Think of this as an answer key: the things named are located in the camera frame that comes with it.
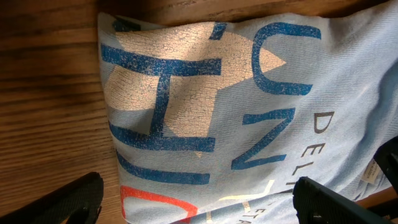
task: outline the black object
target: black object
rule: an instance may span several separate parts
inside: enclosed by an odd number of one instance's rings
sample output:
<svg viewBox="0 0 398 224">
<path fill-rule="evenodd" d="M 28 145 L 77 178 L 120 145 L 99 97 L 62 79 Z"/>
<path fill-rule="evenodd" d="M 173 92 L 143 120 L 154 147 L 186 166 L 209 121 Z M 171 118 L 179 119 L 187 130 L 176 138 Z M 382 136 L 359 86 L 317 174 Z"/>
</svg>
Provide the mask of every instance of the black object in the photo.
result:
<svg viewBox="0 0 398 224">
<path fill-rule="evenodd" d="M 398 192 L 398 138 L 383 144 L 374 160 Z M 396 200 L 366 210 L 308 177 L 298 180 L 293 195 L 300 224 L 391 223 L 382 217 L 394 218 L 397 214 Z"/>
<path fill-rule="evenodd" d="M 0 218 L 0 223 L 94 224 L 101 211 L 104 182 L 97 172 L 80 177 L 60 189 Z"/>
</svg>

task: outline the folded garment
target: folded garment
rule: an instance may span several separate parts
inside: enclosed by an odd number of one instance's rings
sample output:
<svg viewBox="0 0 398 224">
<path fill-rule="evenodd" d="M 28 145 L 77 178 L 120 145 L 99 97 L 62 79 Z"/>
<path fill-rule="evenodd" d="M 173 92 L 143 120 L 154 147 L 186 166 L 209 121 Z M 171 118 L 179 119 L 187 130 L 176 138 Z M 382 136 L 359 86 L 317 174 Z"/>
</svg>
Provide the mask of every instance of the folded garment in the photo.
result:
<svg viewBox="0 0 398 224">
<path fill-rule="evenodd" d="M 100 14 L 101 80 L 129 223 L 298 223 L 309 176 L 359 200 L 398 135 L 398 1 L 162 27 Z"/>
</svg>

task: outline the wooden table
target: wooden table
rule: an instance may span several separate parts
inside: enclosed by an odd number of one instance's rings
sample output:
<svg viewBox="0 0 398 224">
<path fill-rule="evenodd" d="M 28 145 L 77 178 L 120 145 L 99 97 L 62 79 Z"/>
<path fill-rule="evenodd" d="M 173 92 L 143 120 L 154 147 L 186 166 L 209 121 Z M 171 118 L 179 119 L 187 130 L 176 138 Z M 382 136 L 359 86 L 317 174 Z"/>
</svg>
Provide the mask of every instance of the wooden table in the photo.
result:
<svg viewBox="0 0 398 224">
<path fill-rule="evenodd" d="M 0 0 L 0 216 L 97 171 L 105 182 L 98 223 L 125 223 L 98 68 L 98 11 L 172 26 L 283 12 L 345 16 L 380 2 Z"/>
</svg>

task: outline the brown wooden surface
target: brown wooden surface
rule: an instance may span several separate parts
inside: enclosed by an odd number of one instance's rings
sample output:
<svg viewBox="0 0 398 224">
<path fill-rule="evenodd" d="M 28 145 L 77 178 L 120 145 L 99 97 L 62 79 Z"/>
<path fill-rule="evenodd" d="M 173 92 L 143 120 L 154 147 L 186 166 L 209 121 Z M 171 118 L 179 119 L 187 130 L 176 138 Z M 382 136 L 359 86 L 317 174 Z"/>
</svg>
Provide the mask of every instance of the brown wooden surface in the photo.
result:
<svg viewBox="0 0 398 224">
<path fill-rule="evenodd" d="M 105 181 L 98 223 L 125 223 L 100 84 L 98 11 L 179 25 L 283 12 L 346 16 L 380 2 L 0 0 L 0 215 L 97 171 Z"/>
</svg>

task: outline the cracked beige graphic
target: cracked beige graphic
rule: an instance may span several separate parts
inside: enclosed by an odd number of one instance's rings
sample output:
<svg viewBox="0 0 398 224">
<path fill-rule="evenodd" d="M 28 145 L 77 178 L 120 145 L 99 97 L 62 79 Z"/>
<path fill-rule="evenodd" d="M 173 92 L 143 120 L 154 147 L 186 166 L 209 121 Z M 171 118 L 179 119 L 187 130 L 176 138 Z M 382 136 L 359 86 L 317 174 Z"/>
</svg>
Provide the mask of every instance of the cracked beige graphic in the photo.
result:
<svg viewBox="0 0 398 224">
<path fill-rule="evenodd" d="M 217 91 L 252 78 L 252 41 L 224 32 L 210 40 L 213 22 L 142 32 L 118 32 L 124 50 L 162 59 L 221 58 L 221 75 L 171 76 L 169 104 L 164 122 L 177 136 L 207 137 Z M 267 72 L 285 62 L 261 49 L 260 66 Z M 104 92 L 108 105 L 119 110 L 155 108 L 159 77 L 115 66 Z"/>
</svg>

